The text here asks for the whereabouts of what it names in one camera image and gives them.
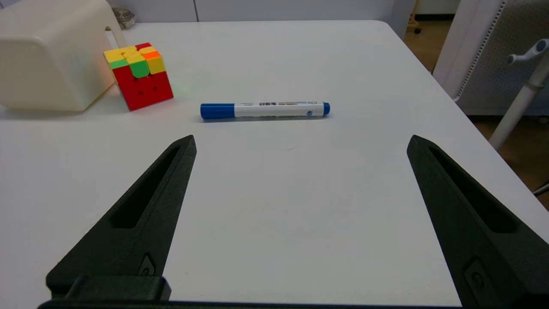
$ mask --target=wooden floor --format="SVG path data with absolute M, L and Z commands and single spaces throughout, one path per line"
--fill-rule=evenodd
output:
M 435 68 L 450 25 L 450 21 L 421 21 L 420 34 L 406 33 L 404 42 L 430 72 Z M 501 120 L 497 116 L 469 118 L 487 139 Z M 523 117 L 500 155 L 530 190 L 537 189 L 549 180 L 549 124 L 540 124 L 538 117 Z M 539 200 L 549 211 L 549 192 Z

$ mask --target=white table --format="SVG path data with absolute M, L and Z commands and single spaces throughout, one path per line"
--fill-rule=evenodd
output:
M 0 307 L 47 272 L 172 141 L 198 154 L 164 276 L 173 300 L 459 305 L 406 155 L 428 138 L 546 241 L 549 214 L 378 21 L 138 24 L 175 99 L 0 112 Z M 325 100 L 328 118 L 205 123 L 204 102 Z

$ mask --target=perforated panel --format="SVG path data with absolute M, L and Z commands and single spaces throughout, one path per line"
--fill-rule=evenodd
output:
M 507 56 L 522 54 L 548 37 L 548 0 L 507 0 L 479 48 L 457 104 L 467 114 L 504 114 L 541 59 L 508 65 Z M 549 87 L 527 114 L 549 115 Z

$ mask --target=marker cap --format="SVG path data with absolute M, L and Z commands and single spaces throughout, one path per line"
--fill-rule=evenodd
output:
M 232 103 L 201 104 L 200 115 L 204 119 L 234 118 L 234 104 Z

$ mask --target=white pole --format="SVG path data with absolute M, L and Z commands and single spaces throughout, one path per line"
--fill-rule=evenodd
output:
M 497 125 L 494 134 L 489 140 L 489 143 L 496 150 L 499 150 L 511 131 L 519 122 L 520 118 L 524 114 L 524 111 L 528 108 L 530 103 L 535 99 L 537 94 L 544 88 L 544 82 L 549 75 L 549 53 L 546 53 L 537 65 L 534 73 L 528 80 L 528 82 L 520 89 L 517 97 L 511 103 L 509 110 L 501 119 L 499 125 Z

